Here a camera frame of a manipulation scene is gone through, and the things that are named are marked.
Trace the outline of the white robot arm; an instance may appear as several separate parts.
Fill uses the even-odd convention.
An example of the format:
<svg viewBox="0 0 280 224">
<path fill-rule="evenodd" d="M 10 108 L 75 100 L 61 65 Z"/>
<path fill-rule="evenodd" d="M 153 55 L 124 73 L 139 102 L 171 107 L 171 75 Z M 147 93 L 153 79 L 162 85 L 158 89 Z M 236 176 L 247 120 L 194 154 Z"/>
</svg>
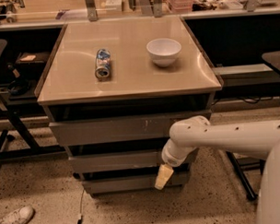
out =
<svg viewBox="0 0 280 224">
<path fill-rule="evenodd" d="M 161 190 L 198 147 L 213 147 L 263 159 L 255 224 L 280 224 L 280 120 L 212 125 L 203 116 L 178 121 L 169 130 L 155 187 Z"/>
</svg>

